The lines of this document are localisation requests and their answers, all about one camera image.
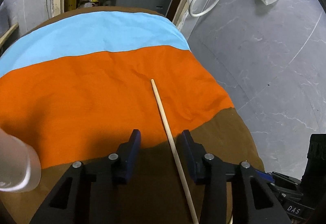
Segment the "brown cloth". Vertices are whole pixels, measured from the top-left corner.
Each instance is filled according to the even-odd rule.
[[[34,30],[37,30],[41,27],[58,22],[62,19],[74,16],[74,15],[86,14],[86,13],[91,13],[91,12],[101,12],[101,11],[109,11],[109,12],[118,11],[118,12],[125,12],[125,13],[148,13],[148,14],[152,14],[152,15],[163,16],[162,14],[157,13],[155,11],[144,9],[144,8],[138,8],[138,7],[87,7],[87,8],[81,8],[81,9],[75,9],[75,10],[72,10],[69,12],[62,13],[55,17],[52,17],[49,20],[46,20],[45,22],[43,22],[42,24],[39,24],[37,27],[33,28],[30,32],[33,32]]]
[[[264,170],[251,134],[234,108],[221,110],[209,122],[191,131],[191,135],[195,142],[203,144],[207,152],[225,162],[239,164],[247,160],[253,167]],[[17,224],[30,222],[49,191],[70,165],[42,170],[41,182],[31,192],[0,193],[0,199]],[[199,219],[204,186],[196,186],[189,178],[184,162],[183,167]],[[229,220],[232,210],[230,185],[227,185],[227,192]],[[192,223],[168,142],[140,150],[130,182],[119,186],[119,200],[123,224]]]

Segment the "orange cloth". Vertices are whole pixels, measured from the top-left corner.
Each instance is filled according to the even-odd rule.
[[[233,104],[190,51],[171,46],[62,57],[0,78],[0,127],[31,145],[42,168],[102,157],[141,131],[167,140],[153,78],[176,136]]]

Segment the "wooden dowel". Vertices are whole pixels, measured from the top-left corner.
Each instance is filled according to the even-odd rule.
[[[165,115],[165,112],[164,112],[162,101],[161,101],[161,98],[159,96],[159,92],[158,92],[157,87],[155,85],[154,79],[151,79],[151,83],[152,83],[152,87],[153,87],[153,91],[154,91],[154,94],[155,94],[157,105],[159,106],[159,111],[161,113],[161,117],[162,117],[162,120],[163,120],[163,125],[164,125],[164,128],[165,128],[166,134],[167,134],[167,139],[169,141],[171,151],[172,151],[172,154],[173,154],[173,158],[174,158],[175,164],[177,166],[179,177],[180,177],[180,180],[181,180],[181,183],[182,183],[182,187],[183,187],[183,190],[185,192],[185,197],[187,199],[188,207],[189,207],[189,210],[190,210],[190,213],[191,213],[192,222],[194,224],[198,224],[198,219],[197,219],[194,203],[192,202],[192,198],[191,198],[191,194],[190,194],[189,187],[188,187],[188,184],[187,184],[187,180],[185,178],[185,173],[183,172],[183,169],[182,169],[182,165],[181,165],[180,158],[179,158],[179,155],[178,155],[178,152],[177,152],[177,148],[175,147],[173,136],[172,136],[169,124],[167,122],[167,118],[166,118],[166,115]]]
[[[0,38],[0,48],[3,46],[5,41],[10,37],[10,35],[15,31],[18,27],[18,23],[13,24],[8,31]]]

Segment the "fabric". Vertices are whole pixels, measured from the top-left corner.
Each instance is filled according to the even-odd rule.
[[[162,14],[157,13],[155,11],[144,9],[144,8],[138,8],[138,7],[92,7],[91,9],[81,8],[81,9],[76,9],[76,10],[72,10],[69,12],[65,12],[60,15],[56,15],[56,16],[50,18],[49,20],[44,21],[43,23],[39,24],[37,27],[33,28],[29,33],[33,32],[39,28],[42,28],[46,25],[58,22],[62,19],[72,17],[74,15],[87,14],[87,13],[93,13],[93,12],[101,12],[101,11],[106,11],[106,12],[118,11],[118,12],[124,12],[124,13],[146,13],[146,14],[151,14],[151,15],[163,16]]]
[[[0,77],[15,69],[64,56],[161,45],[189,50],[177,28],[159,15],[104,11],[79,14],[17,40],[0,58]]]

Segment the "wooden pole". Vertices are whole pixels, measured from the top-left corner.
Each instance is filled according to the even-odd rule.
[[[190,194],[189,187],[188,187],[188,184],[187,184],[187,180],[185,178],[185,173],[183,172],[183,169],[182,169],[182,165],[181,165],[180,158],[179,158],[179,155],[178,155],[178,152],[177,152],[177,148],[175,147],[173,136],[172,136],[169,124],[167,122],[167,118],[166,118],[166,115],[165,115],[165,112],[164,112],[162,101],[161,101],[161,98],[159,96],[159,92],[158,92],[157,87],[155,85],[154,79],[151,79],[151,83],[152,83],[152,87],[153,87],[153,91],[154,91],[154,94],[155,94],[157,105],[159,106],[159,111],[161,113],[161,117],[162,117],[162,120],[163,120],[163,125],[164,125],[164,128],[165,128],[165,132],[167,134],[167,139],[168,139],[170,147],[171,147],[171,151],[172,151],[172,154],[173,154],[175,165],[177,166],[179,177],[180,177],[180,180],[181,180],[181,183],[182,183],[182,187],[183,187],[183,190],[185,192],[185,197],[187,199],[188,207],[189,207],[189,210],[190,210],[190,213],[191,213],[192,222],[194,224],[198,224],[198,219],[197,219],[194,203],[192,202],[192,198],[191,198],[191,194]]]
[[[5,41],[10,37],[10,35],[18,28],[18,23],[13,24],[8,31],[0,38],[0,48],[3,46]]]

